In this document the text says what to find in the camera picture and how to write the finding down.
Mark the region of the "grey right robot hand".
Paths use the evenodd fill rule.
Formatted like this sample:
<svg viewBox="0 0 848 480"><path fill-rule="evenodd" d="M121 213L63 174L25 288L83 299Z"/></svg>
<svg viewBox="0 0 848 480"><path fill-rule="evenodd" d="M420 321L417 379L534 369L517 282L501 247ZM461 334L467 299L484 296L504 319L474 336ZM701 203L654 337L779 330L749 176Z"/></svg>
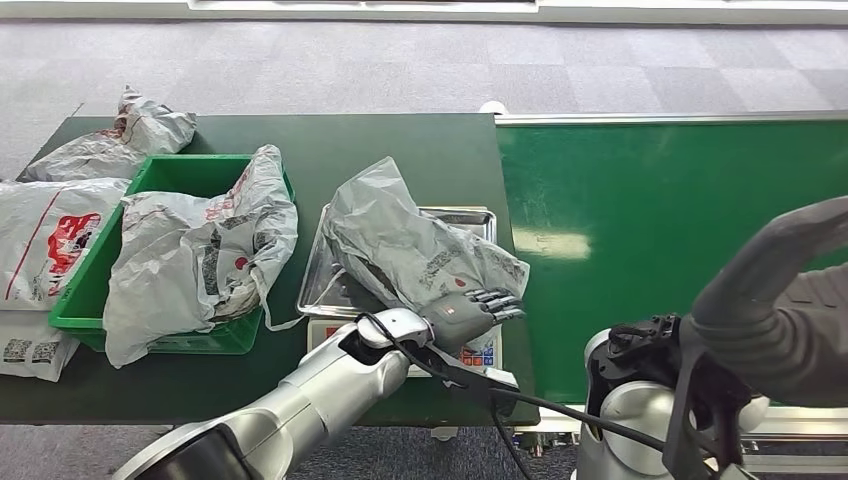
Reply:
<svg viewBox="0 0 848 480"><path fill-rule="evenodd" d="M783 404L847 404L847 266L806 271L847 245L847 199L782 214L703 288L688 329L713 359Z"/></svg>

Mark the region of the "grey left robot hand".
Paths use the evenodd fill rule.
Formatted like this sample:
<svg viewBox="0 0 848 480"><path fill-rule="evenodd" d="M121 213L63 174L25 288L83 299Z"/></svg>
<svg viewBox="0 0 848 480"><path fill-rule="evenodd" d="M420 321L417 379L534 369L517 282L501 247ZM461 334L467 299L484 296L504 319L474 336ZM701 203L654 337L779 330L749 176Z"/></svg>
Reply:
<svg viewBox="0 0 848 480"><path fill-rule="evenodd" d="M434 345L457 355L508 320L523 318L523 301L505 288L448 294L423 308L419 315L433 331Z"/></svg>

